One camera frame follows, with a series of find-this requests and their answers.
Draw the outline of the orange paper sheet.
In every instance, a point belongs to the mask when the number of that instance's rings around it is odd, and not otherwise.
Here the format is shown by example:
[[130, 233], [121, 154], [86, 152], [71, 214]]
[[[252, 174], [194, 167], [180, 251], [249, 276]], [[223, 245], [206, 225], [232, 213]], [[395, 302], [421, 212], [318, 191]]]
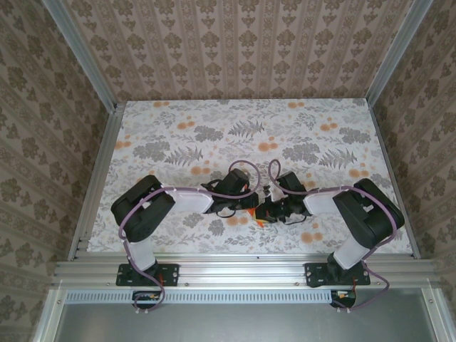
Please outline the orange paper sheet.
[[264, 224], [266, 222], [263, 219], [257, 218], [255, 209], [248, 209], [247, 212], [251, 215], [252, 219], [256, 222], [256, 224], [259, 227], [264, 228]]

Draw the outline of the floral patterned table cover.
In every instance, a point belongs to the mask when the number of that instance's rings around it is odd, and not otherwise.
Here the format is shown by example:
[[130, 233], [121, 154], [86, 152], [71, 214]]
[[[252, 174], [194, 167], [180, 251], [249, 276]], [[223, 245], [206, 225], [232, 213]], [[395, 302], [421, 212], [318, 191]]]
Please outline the floral patterned table cover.
[[[230, 165], [252, 182], [269, 182], [267, 167], [292, 171], [308, 189], [368, 178], [391, 199], [388, 172], [364, 99], [176, 100], [129, 102], [110, 161], [90, 252], [121, 252], [114, 201], [146, 175], [165, 185], [196, 187], [223, 178]], [[155, 252], [331, 253], [348, 237], [338, 214], [298, 224], [259, 227], [248, 212], [176, 212], [151, 236]]]

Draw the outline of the black connector board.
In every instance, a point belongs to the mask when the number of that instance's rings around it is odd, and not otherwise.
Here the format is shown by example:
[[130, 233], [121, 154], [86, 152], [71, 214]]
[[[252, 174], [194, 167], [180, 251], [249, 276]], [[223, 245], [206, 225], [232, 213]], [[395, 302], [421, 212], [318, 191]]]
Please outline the black connector board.
[[150, 311], [164, 300], [161, 290], [134, 291], [132, 293], [132, 305], [137, 311]]
[[330, 305], [336, 309], [349, 309], [356, 302], [356, 291], [350, 290], [331, 290]]

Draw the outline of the aluminium cross rail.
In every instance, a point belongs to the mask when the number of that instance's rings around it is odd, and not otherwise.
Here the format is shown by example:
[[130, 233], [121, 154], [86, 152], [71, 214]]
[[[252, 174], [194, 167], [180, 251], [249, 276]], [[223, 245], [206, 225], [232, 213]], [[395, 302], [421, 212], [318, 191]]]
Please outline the aluminium cross rail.
[[[250, 257], [241, 259], [218, 258], [214, 260], [172, 259], [179, 264], [177, 286], [195, 289], [248, 289], [305, 288], [306, 261], [300, 259], [271, 259]], [[118, 265], [115, 261], [61, 262], [52, 279], [54, 286], [64, 289], [111, 289], [115, 286]], [[417, 259], [380, 258], [367, 262], [371, 286], [379, 289], [385, 282], [393, 288], [421, 288], [436, 286], [438, 277], [432, 263]]]

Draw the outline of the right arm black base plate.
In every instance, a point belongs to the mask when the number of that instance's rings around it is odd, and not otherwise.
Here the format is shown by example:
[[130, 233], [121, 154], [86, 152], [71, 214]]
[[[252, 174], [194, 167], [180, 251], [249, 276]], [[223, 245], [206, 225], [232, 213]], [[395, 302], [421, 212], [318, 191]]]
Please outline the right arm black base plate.
[[306, 285], [311, 288], [371, 284], [370, 275], [360, 262], [350, 269], [343, 269], [338, 264], [329, 263], [308, 263], [304, 268]]

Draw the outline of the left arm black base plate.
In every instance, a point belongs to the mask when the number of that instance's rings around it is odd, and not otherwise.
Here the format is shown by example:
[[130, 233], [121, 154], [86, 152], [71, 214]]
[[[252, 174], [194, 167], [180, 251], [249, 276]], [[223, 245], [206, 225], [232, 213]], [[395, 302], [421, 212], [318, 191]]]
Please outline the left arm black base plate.
[[[162, 286], [176, 286], [179, 279], [179, 264], [161, 264], [156, 263], [145, 273], [154, 277]], [[147, 277], [139, 274], [130, 263], [121, 264], [118, 267], [118, 273], [115, 284], [117, 286], [154, 286], [155, 283]]]

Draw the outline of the aluminium frame post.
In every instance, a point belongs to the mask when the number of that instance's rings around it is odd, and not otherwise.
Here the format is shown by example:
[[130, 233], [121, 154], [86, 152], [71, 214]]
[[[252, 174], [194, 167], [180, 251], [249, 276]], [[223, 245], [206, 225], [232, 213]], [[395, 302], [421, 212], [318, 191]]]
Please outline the aluminium frame post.
[[391, 78], [393, 71], [401, 58], [405, 55], [405, 50], [425, 18], [426, 13], [429, 11], [432, 2], [433, 0], [413, 1], [366, 93], [366, 101], [370, 107], [375, 105], [384, 87]]
[[71, 18], [70, 12], [64, 6], [63, 0], [42, 1], [98, 94], [100, 101], [105, 106], [107, 112], [110, 115], [113, 114], [117, 104], [115, 95], [104, 79], [100, 68], [97, 66], [90, 52], [88, 44], [80, 34], [75, 21]]

